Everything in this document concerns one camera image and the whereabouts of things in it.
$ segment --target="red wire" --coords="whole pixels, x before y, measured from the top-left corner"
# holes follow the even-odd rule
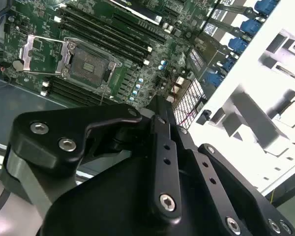
[[[188,118],[189,118],[189,116],[191,116],[191,114],[194,112],[194,110],[192,110],[187,116],[186,116],[186,118],[182,121],[182,122],[180,122],[178,125],[181,125],[182,123],[184,123]]]
[[[174,96],[174,103],[175,103],[175,86],[174,86],[174,82],[172,79],[171,79],[171,81],[172,81],[172,86],[173,86],[173,96]]]

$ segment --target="green circuit board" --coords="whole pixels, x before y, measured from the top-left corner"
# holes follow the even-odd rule
[[[29,52],[29,70],[11,67],[7,73],[13,83],[37,93],[41,92],[44,79],[52,78],[48,96],[68,107],[96,105],[98,100],[102,104],[104,99],[106,103],[125,102],[141,108],[156,94],[166,98],[173,91],[173,81],[179,76],[188,76],[184,73],[186,55],[192,48],[190,41],[201,30],[214,4],[214,0],[137,2],[143,10],[162,17],[162,22],[156,25],[110,0],[72,0],[66,1],[66,6],[50,4],[53,1],[14,0],[13,20],[4,26],[4,60],[10,63],[20,60],[28,35],[40,36],[35,38]],[[164,23],[174,30],[166,32],[162,27]],[[87,72],[82,73],[80,69],[78,74],[86,75],[79,77],[72,73],[67,79],[55,71],[62,58],[62,42],[68,38],[96,47],[120,64],[100,86],[95,86]],[[87,65],[88,70],[96,66]]]

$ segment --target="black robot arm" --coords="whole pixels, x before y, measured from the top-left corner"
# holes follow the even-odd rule
[[[37,206],[40,235],[295,236],[216,148],[194,145],[169,102],[156,96],[140,112],[117,104],[14,120],[1,179]],[[76,186],[81,163],[122,150],[131,157]]]

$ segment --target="motherboard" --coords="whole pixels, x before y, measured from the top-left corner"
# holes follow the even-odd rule
[[[214,52],[201,40],[213,6],[214,0],[14,0],[4,25],[3,58],[12,65],[6,73],[68,107],[139,109],[155,95],[175,107],[208,66],[201,55]]]

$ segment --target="blue port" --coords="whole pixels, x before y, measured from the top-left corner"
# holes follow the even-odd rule
[[[220,86],[223,79],[224,78],[219,74],[206,73],[206,81],[216,87]]]
[[[232,38],[228,43],[228,46],[236,53],[241,54],[248,46],[248,43],[241,38]]]
[[[257,1],[255,4],[255,10],[263,15],[270,15],[275,6],[277,5],[277,0],[261,0]]]
[[[255,34],[260,30],[260,28],[261,23],[252,19],[244,21],[240,26],[240,29],[245,33],[249,34],[250,36],[255,36]]]
[[[228,57],[226,62],[223,64],[223,69],[229,72],[231,68],[234,66],[236,60],[232,57]]]

